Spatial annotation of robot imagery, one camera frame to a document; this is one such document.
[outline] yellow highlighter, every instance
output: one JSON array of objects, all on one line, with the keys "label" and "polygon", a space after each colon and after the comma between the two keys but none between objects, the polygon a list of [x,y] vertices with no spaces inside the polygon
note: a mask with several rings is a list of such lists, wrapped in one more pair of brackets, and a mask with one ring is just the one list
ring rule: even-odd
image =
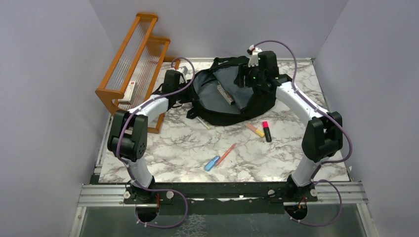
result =
[{"label": "yellow highlighter", "polygon": [[259,137],[264,137],[265,136],[265,133],[263,133],[259,129],[255,128],[250,123],[246,123],[245,125],[246,125],[246,127],[248,127],[248,129],[250,129],[252,132],[256,133]]},{"label": "yellow highlighter", "polygon": [[206,129],[208,129],[208,130],[210,130],[211,128],[210,127],[208,127],[208,125],[200,118],[200,117],[197,117],[197,119],[198,119],[198,121],[200,122],[200,123],[202,123],[202,125],[206,128]]}]

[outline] circular hole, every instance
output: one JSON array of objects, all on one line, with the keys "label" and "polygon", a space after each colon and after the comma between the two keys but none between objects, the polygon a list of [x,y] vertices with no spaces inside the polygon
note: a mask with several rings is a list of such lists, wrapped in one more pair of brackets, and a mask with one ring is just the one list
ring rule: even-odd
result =
[{"label": "circular hole", "polygon": [[296,220],[302,220],[307,216],[307,206],[301,206],[298,208],[298,205],[294,206],[284,206],[285,211],[294,219]]},{"label": "circular hole", "polygon": [[157,212],[155,211],[146,211],[141,209],[136,209],[135,213],[142,222],[153,221],[157,216]]}]

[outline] white box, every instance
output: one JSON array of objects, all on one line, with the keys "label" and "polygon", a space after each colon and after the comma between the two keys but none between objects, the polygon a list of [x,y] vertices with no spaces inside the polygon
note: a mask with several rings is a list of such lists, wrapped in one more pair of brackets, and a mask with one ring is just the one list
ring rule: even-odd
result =
[{"label": "white box", "polygon": [[135,93],[137,91],[137,82],[132,80],[128,83],[126,87],[124,97],[120,99],[118,102],[122,105],[131,105],[134,103]]}]

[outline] gray backpack lining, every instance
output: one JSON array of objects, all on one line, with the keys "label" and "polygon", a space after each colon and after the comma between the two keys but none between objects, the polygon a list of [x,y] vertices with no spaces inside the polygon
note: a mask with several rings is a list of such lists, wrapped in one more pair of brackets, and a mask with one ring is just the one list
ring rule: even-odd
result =
[{"label": "gray backpack lining", "polygon": [[[252,88],[239,88],[234,84],[239,67],[218,69],[213,74],[209,71],[200,72],[193,82],[196,94],[201,105],[211,111],[241,114],[253,95]],[[217,89],[218,84],[233,98],[235,103],[230,105]]]}]

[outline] pink highlighter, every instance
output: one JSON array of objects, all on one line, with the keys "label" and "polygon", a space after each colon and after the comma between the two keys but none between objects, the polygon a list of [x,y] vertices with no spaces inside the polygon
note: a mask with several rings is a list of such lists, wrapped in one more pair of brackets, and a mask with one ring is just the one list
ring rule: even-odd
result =
[{"label": "pink highlighter", "polygon": [[265,138],[267,142],[272,142],[271,132],[269,131],[269,125],[268,122],[263,121],[262,122],[263,131],[265,132]]}]

